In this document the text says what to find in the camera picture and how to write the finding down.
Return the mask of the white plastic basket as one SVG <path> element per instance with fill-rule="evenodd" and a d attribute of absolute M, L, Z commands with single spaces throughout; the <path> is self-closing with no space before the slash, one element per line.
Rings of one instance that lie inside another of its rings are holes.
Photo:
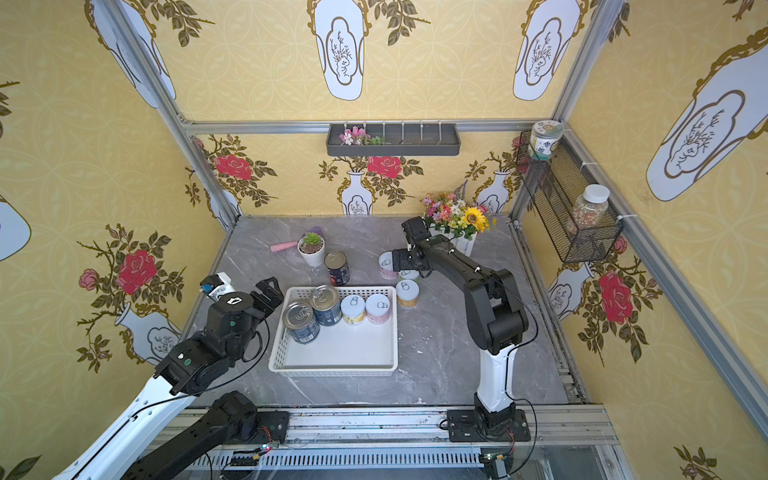
<path fill-rule="evenodd" d="M 383 324 L 366 319 L 353 326 L 340 321 L 322 326 L 318 338 L 298 343 L 280 323 L 270 353 L 269 369 L 285 377 L 390 376 L 399 366 L 398 312 L 392 286 L 341 287 L 341 297 L 364 299 L 383 294 L 390 301 L 390 317 Z"/>

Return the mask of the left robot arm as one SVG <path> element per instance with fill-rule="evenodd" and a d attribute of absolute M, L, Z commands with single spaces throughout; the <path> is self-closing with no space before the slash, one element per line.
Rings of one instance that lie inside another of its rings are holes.
<path fill-rule="evenodd" d="M 201 289 L 212 300 L 205 326 L 161 359 L 135 400 L 59 478 L 172 479 L 211 449 L 264 432 L 254 403 L 231 391 L 182 433 L 146 450 L 198 397 L 219 389 L 217 379 L 243 362 L 251 341 L 261 336 L 259 326 L 284 301 L 274 277 L 243 292 L 217 273 L 206 277 Z"/>

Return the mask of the yellow small can front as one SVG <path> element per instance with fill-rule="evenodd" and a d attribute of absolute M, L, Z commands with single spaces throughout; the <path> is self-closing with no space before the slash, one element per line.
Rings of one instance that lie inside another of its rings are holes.
<path fill-rule="evenodd" d="M 398 305 L 402 308 L 413 308 L 418 304 L 420 287 L 413 280 L 401 280 L 396 286 Z"/>

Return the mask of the white small can middle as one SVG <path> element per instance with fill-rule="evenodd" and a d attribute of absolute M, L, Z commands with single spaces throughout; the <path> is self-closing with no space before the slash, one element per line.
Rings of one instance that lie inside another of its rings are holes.
<path fill-rule="evenodd" d="M 417 270 L 401 270 L 398 276 L 400 280 L 417 281 L 420 278 L 420 273 Z"/>

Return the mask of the pink small can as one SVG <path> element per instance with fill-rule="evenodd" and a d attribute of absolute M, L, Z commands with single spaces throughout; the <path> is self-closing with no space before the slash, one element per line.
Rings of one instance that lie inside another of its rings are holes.
<path fill-rule="evenodd" d="M 393 254 L 391 251 L 385 251 L 378 258 L 380 276 L 386 280 L 397 280 L 399 274 L 394 270 Z"/>
<path fill-rule="evenodd" d="M 366 300 L 366 316 L 373 324 L 386 323 L 391 316 L 391 302 L 385 294 L 373 294 Z"/>

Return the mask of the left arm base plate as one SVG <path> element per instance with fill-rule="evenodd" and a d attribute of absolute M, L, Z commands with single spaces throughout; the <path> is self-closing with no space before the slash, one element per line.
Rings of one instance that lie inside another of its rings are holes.
<path fill-rule="evenodd" d="M 247 444 L 283 444 L 289 420 L 288 411 L 258 411 L 246 418 L 238 439 Z"/>

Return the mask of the pink purple toy shovel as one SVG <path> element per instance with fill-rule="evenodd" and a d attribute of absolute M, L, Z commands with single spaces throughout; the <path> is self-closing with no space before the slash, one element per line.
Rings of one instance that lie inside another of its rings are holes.
<path fill-rule="evenodd" d="M 314 234 L 317 234 L 317 235 L 322 235 L 323 230 L 322 230 L 321 227 L 316 226 L 316 227 L 313 227 L 310 230 L 308 230 L 308 233 L 314 233 Z M 298 245 L 298 243 L 299 243 L 298 240 L 294 240 L 294 241 L 290 241 L 290 242 L 274 244 L 274 245 L 270 246 L 270 251 L 273 252 L 273 253 L 281 252 L 281 251 L 290 249 L 292 247 L 296 247 Z"/>

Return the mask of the jar with patterned label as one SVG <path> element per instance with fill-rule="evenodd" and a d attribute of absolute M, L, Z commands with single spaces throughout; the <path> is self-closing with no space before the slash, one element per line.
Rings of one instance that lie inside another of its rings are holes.
<path fill-rule="evenodd" d="M 547 161 L 560 143 L 565 128 L 555 120 L 541 120 L 533 124 L 529 137 L 529 155 L 540 161 Z"/>

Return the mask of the grey wall shelf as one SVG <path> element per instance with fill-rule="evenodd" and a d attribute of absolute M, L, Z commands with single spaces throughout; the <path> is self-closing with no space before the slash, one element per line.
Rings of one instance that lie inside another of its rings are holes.
<path fill-rule="evenodd" d="M 353 126 L 364 128 L 371 136 L 381 136 L 384 145 L 346 146 L 339 135 Z M 344 122 L 329 125 L 326 150 L 334 157 L 374 156 L 457 156 L 462 141 L 457 125 L 443 121 Z"/>

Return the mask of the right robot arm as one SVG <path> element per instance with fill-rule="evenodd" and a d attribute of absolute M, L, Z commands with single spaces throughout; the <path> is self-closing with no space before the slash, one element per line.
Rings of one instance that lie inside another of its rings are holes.
<path fill-rule="evenodd" d="M 447 237 L 431 234 L 421 217 L 404 221 L 402 229 L 407 247 L 392 251 L 394 269 L 437 271 L 463 294 L 467 329 L 481 353 L 477 422 L 488 428 L 511 422 L 516 411 L 511 392 L 514 358 L 529 327 L 514 275 L 459 252 Z"/>

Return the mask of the blue tin can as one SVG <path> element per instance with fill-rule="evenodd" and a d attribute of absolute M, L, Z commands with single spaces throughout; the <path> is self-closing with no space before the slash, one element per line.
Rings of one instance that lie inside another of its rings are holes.
<path fill-rule="evenodd" d="M 321 285 L 314 288 L 310 295 L 310 305 L 321 326 L 333 326 L 342 318 L 340 296 L 334 286 Z"/>
<path fill-rule="evenodd" d="M 314 310 L 306 301 L 289 303 L 282 313 L 282 322 L 293 340 L 302 345 L 313 342 L 319 335 L 320 325 Z"/>

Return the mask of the pink small can front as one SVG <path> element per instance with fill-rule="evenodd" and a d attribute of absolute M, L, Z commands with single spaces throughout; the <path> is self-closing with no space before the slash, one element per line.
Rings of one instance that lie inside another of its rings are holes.
<path fill-rule="evenodd" d="M 366 316 L 373 324 L 386 323 L 391 316 L 391 302 L 385 294 L 373 294 L 366 300 Z"/>

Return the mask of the flower box white fence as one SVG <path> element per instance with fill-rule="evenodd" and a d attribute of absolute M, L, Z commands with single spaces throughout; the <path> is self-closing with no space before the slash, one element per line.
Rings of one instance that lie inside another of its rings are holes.
<path fill-rule="evenodd" d="M 443 235 L 464 255 L 470 256 L 480 233 L 491 226 L 484 206 L 468 203 L 456 193 L 428 194 L 421 200 L 423 219 L 432 235 Z"/>

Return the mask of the yellow small can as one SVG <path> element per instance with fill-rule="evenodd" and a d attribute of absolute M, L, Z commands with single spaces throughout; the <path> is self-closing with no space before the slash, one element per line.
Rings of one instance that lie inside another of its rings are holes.
<path fill-rule="evenodd" d="M 361 324 L 366 315 L 366 301 L 360 295 L 348 295 L 341 301 L 343 320 L 349 325 Z"/>
<path fill-rule="evenodd" d="M 396 286 L 398 305 L 402 308 L 413 308 L 418 304 L 420 287 L 413 280 L 401 280 Z"/>

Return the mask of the small pink shelf flowers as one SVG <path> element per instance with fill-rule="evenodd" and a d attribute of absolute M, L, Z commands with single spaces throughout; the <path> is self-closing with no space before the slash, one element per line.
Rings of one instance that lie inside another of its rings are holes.
<path fill-rule="evenodd" d="M 384 139 L 381 136 L 371 136 L 364 128 L 353 126 L 351 129 L 345 129 L 340 135 L 341 143 L 346 146 L 372 146 L 384 145 Z"/>

